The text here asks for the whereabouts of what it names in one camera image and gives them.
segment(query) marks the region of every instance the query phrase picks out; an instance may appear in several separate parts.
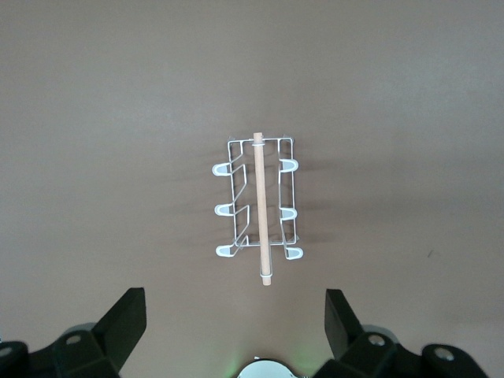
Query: wooden stick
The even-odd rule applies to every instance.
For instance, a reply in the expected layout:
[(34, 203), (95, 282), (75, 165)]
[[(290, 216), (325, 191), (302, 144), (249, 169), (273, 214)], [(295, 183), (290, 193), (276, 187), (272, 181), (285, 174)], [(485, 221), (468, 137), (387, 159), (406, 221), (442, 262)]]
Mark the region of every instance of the wooden stick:
[[(261, 246), (261, 273), (263, 276), (271, 274), (271, 255), (268, 237), (268, 213), (266, 209), (266, 184), (265, 184), (265, 155), (263, 151), (264, 141), (262, 132), (254, 133), (254, 160), (255, 181), (258, 193), (258, 223), (259, 244)], [(271, 285), (271, 277), (262, 277), (262, 284)]]

